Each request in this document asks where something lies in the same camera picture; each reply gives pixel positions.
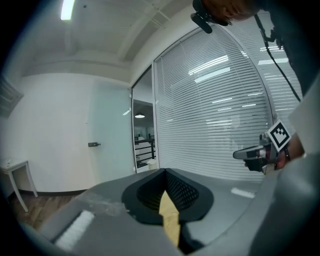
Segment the mesh grille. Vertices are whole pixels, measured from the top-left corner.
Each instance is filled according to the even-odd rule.
[[[181,179],[166,172],[166,191],[177,210],[183,211],[194,204],[199,192]]]

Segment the white wall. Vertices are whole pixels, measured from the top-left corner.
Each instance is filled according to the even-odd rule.
[[[131,85],[165,49],[198,27],[190,18],[194,12],[192,5],[182,9],[164,25],[165,29],[159,29],[149,38],[132,62]]]
[[[1,122],[1,158],[29,160],[40,192],[88,189],[96,184],[88,148],[87,115],[93,84],[102,77],[55,73],[22,78],[24,97]],[[23,171],[18,187],[29,190]]]

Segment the ceiling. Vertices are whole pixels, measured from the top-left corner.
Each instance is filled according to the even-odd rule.
[[[60,19],[54,0],[36,22],[36,57],[93,50],[130,62],[150,36],[192,0],[75,0],[70,21]]]

